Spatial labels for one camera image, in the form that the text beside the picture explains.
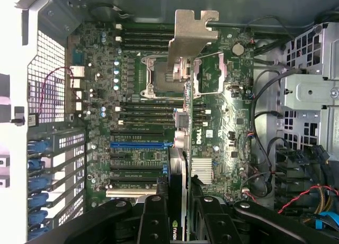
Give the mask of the black RAM slot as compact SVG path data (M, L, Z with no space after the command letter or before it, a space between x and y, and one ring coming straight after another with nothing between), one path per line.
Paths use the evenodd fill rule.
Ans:
M167 52L168 46L164 45L122 45L122 50L126 51L151 51L151 52Z
M121 102L121 106L124 107L183 107L184 102L183 101L160 101L160 102Z
M123 38L130 38L130 39L172 39L174 37L173 34L170 33L136 33L136 32L126 32L122 34Z
M188 112L187 109L175 107L115 107L119 114L171 114L174 112Z
M119 119L122 120L161 120L161 121L172 121L174 120L173 115L120 115ZM211 120L210 116L193 116L195 121Z
M168 46L169 38L131 38L115 37L115 41L125 45L165 45Z
M174 32L172 24L122 23L122 30L129 32Z

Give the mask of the white expansion slot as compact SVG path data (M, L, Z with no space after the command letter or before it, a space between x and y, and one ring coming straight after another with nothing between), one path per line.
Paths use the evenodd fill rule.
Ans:
M155 189L107 189L107 198L138 198L144 195L156 194Z

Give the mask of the silver chipset heatsink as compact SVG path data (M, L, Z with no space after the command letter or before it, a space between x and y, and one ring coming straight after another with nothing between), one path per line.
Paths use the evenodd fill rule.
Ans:
M191 176L198 176L199 180L209 185L213 182L213 168L211 158L192 158Z

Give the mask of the green motherboard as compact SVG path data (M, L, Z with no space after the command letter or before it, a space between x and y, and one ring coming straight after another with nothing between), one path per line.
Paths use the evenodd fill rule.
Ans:
M183 127L186 119L177 125L174 120L122 120L120 115L170 114L119 114L115 107L121 102L160 102L183 100L144 100L140 91L146 85L146 66L141 59L167 52L126 51L121 24L86 22L68 39L69 63L74 75L81 78L77 91L77 111L87 123L89 137L87 159L87 192L89 207L96 207L115 198L107 198L107 189L156 189L161 177L169 175L170 149L174 146L177 126ZM240 42L245 51L235 56L231 49ZM195 98L193 115L210 116L211 120L193 120L192 158L211 158L213 182L203 190L227 201L245 195L242 183L248 167L242 161L249 154L247 137L251 135L251 102L253 87L252 38L237 28L218 29L218 40L208 43L198 57L221 51L227 65L227 77L222 94L207 94ZM198 81L201 93L217 92L220 76L217 55L203 58ZM111 136L111 130L164 131L164 137ZM164 149L113 149L111 142L161 142ZM125 153L125 160L111 160L113 153ZM111 166L162 167L162 172L111 171ZM156 177L157 183L111 182L112 177Z

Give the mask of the blue expansion slot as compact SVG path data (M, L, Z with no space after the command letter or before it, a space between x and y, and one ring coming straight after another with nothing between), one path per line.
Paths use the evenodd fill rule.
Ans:
M165 144L161 142L111 142L113 149L164 149Z

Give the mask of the metal disk bay cage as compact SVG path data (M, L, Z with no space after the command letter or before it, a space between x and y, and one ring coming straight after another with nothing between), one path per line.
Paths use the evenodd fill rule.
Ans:
M339 23L297 36L286 44L283 61L302 71L281 81L284 138L293 149L322 145L339 156Z

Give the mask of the open black PC case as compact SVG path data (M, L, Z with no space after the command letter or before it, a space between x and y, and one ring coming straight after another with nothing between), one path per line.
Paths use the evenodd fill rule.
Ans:
M154 195L166 199L169 244L210 244L196 234L197 196L215 197L228 207L255 202L325 234L327 244L339 244L339 156L324 147L332 180L324 186L325 210L282 214L300 195L274 209L276 151L300 150L282 132L281 81L302 72L283 61L286 44L317 24L339 23L339 0L0 0L0 244L26 244L100 206L89 207L86 198L90 141L87 123L78 116L81 78L69 63L69 37L86 22L175 26L176 10L193 10L197 20L201 11L217 11L209 30L237 28L252 38L254 97L249 154L242 159L248 167L245 195L227 201L207 194L191 176L190 237L178 243L170 226L170 172L161 177ZM273 176L272 192L263 198L251 189L261 172ZM148 196L115 199L136 205Z

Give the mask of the small black case speaker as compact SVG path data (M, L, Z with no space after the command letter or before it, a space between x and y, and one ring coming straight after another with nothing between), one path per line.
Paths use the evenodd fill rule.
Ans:
M258 173L251 185L252 193L260 198L266 197L272 192L272 174L270 172Z

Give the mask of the CPU socket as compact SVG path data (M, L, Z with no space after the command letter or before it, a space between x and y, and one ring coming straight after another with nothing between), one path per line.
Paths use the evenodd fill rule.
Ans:
M146 66L146 85L140 91L144 100L183 100L184 84L166 73L165 55L150 55L141 59Z

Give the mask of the long black expansion slot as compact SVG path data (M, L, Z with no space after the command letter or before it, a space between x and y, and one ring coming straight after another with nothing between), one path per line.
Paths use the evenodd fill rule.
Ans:
M111 136L147 136L164 137L164 131L156 130L111 130Z
M162 172L163 168L162 167L147 167L147 166L141 166L141 167L133 167L133 166L111 166L110 167L111 171L145 171L145 172Z
M156 177L112 177L111 182L140 182L140 183L157 183Z

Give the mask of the coin cell battery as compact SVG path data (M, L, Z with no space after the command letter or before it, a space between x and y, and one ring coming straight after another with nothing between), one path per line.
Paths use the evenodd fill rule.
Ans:
M240 42L236 42L231 51L235 56L241 56L244 53L245 48Z

